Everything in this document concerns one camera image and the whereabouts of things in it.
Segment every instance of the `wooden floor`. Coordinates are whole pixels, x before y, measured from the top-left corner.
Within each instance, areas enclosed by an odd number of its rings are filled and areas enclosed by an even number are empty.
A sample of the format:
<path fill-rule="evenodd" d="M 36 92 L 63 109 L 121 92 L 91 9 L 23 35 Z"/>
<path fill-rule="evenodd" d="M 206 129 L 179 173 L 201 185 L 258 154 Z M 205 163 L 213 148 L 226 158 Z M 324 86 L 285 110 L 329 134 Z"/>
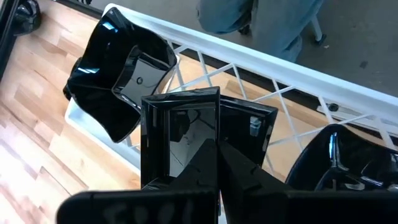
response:
<path fill-rule="evenodd" d="M 39 0 L 39 4 L 43 24 L 33 34 L 18 37 L 0 84 L 0 223 L 53 223 L 58 206 L 69 195 L 82 190 L 139 188 L 137 175 L 63 118 L 68 101 L 62 88 L 97 20 L 53 1 Z M 185 82 L 202 75 L 200 64 L 186 57 L 182 57 L 181 70 L 188 74 L 183 77 Z M 211 81 L 221 87 L 222 94 L 243 97 L 234 77 L 220 74 Z M 269 93 L 246 82 L 244 89 L 249 99 Z M 323 115 L 284 101 L 297 132 L 327 124 Z M 290 136 L 279 99 L 261 103 L 280 109 L 272 140 Z M 139 142 L 138 137 L 139 130 L 132 141 Z M 302 145 L 312 137 L 300 139 Z M 284 180 L 299 153 L 293 141 L 270 147 L 275 176 Z"/>

